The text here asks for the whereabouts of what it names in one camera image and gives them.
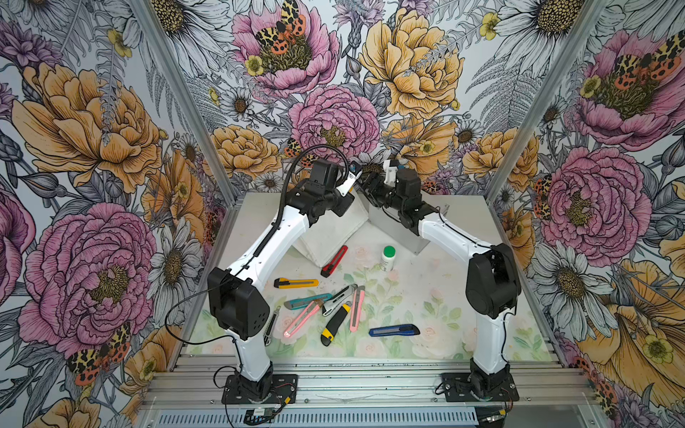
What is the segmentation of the red utility knife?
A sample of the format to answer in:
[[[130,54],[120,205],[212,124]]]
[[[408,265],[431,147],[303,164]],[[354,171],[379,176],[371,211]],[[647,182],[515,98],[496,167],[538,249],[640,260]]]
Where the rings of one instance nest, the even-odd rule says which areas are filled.
[[[335,255],[331,258],[331,260],[328,262],[328,264],[324,265],[324,267],[321,269],[320,274],[324,278],[328,278],[333,275],[335,270],[338,268],[340,262],[344,258],[348,251],[348,246],[343,245],[340,247],[340,249],[335,253]]]

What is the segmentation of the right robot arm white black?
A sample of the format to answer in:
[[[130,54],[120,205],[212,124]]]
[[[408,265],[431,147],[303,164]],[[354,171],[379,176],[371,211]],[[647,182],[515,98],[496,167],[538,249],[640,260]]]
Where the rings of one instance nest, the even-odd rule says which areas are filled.
[[[466,377],[442,376],[443,393],[448,399],[462,395],[466,401],[518,401],[505,356],[508,322],[517,313],[522,291],[512,249],[478,239],[447,221],[439,208],[423,200],[421,180],[413,169],[395,172],[393,185],[385,179],[385,174],[372,172],[362,180],[359,191],[369,204],[395,210],[406,230],[467,265],[465,294],[476,312],[476,348]]]

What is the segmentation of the orange utility knife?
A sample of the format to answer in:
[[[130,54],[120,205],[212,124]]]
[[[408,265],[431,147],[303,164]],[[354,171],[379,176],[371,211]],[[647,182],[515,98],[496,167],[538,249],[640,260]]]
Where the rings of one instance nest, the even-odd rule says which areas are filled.
[[[274,287],[276,289],[298,289],[298,288],[315,288],[319,286],[319,280],[317,279],[288,279],[288,278],[277,278],[274,281]]]

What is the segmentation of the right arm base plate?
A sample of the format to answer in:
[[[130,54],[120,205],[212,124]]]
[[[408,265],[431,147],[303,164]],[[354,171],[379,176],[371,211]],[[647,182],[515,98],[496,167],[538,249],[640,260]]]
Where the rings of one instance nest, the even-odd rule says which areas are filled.
[[[443,373],[442,390],[447,402],[516,402],[517,386],[509,372],[504,374]]]

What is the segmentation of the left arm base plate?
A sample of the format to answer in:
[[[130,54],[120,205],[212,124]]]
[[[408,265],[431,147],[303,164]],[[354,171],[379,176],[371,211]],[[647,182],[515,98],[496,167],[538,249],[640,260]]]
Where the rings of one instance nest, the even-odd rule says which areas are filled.
[[[223,387],[221,403],[281,405],[287,399],[295,402],[298,381],[297,374],[267,374],[258,382],[249,381],[239,374],[232,374]]]

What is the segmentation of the white pouch with yellow handles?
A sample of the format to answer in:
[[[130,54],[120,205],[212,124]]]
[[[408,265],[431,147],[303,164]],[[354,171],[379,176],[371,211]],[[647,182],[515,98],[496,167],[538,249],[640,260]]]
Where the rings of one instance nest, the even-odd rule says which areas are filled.
[[[358,197],[342,217],[327,212],[295,242],[294,248],[322,268],[368,219],[367,209]]]

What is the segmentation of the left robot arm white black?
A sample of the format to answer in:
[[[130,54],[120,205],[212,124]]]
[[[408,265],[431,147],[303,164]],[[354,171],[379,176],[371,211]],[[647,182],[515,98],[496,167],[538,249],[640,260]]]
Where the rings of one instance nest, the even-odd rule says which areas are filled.
[[[308,178],[284,188],[278,212],[258,240],[229,267],[208,276],[210,313],[237,350],[237,373],[228,378],[228,391],[261,403],[275,389],[274,368],[266,352],[263,329],[270,306],[262,291],[275,267],[292,245],[327,212],[342,217],[354,201],[351,189],[360,177],[358,162],[338,165],[317,160]]]

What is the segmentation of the grey slim utility knife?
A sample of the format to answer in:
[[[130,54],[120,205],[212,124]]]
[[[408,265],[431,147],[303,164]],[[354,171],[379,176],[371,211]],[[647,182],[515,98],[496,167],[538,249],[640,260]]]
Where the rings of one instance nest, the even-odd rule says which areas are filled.
[[[273,332],[275,329],[276,321],[278,320],[278,315],[279,315],[280,309],[281,309],[280,305],[276,306],[276,308],[274,309],[274,311],[273,311],[273,313],[269,319],[269,323],[267,324],[267,328],[266,328],[265,333],[263,335],[264,345],[266,347],[270,346],[271,342],[273,340]]]

